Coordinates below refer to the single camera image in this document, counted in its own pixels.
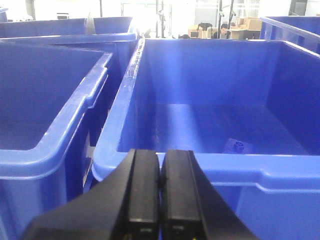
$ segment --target blue plastic bin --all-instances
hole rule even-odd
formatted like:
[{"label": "blue plastic bin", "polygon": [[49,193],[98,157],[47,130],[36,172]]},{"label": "blue plastic bin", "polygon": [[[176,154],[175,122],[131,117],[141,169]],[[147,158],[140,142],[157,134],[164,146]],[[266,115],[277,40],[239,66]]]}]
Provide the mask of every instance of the blue plastic bin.
[{"label": "blue plastic bin", "polygon": [[8,10],[9,10],[8,8],[0,7],[0,23],[8,22],[7,13],[6,13]]},{"label": "blue plastic bin", "polygon": [[[193,150],[262,240],[320,239],[320,56],[283,41],[150,39],[97,143],[101,181],[129,149]],[[251,154],[222,153],[230,140]]]},{"label": "blue plastic bin", "polygon": [[0,239],[83,192],[112,55],[0,42]]},{"label": "blue plastic bin", "polygon": [[84,18],[0,23],[0,38],[81,35],[85,33]]},{"label": "blue plastic bin", "polygon": [[[42,22],[47,22],[45,26],[47,28],[50,28],[51,23],[57,24],[57,22],[59,21],[60,20]],[[103,95],[103,97],[97,103],[97,111],[100,111],[100,118],[93,119],[93,121],[96,122],[96,125],[100,126],[100,128],[96,132],[96,134],[91,134],[90,136],[90,144],[92,146],[95,146],[97,143],[101,128],[104,125],[108,114],[108,109],[111,108],[121,80],[127,69],[129,60],[138,42],[137,30],[132,24],[132,17],[95,18],[94,22],[97,34],[92,35],[81,34],[61,36],[14,37],[0,39],[2,41],[32,45],[59,45],[71,48],[84,48],[113,53],[112,66],[110,66],[109,69],[109,78],[105,87],[101,91],[101,95]]]},{"label": "blue plastic bin", "polygon": [[[8,9],[0,9],[0,17],[1,12],[5,14],[5,10]],[[123,34],[134,31],[132,17],[99,17],[93,20],[96,34]],[[85,35],[87,32],[86,18],[3,22],[5,23],[0,23],[0,38]]]},{"label": "blue plastic bin", "polygon": [[260,39],[290,41],[320,54],[320,16],[269,16],[260,19]]}]

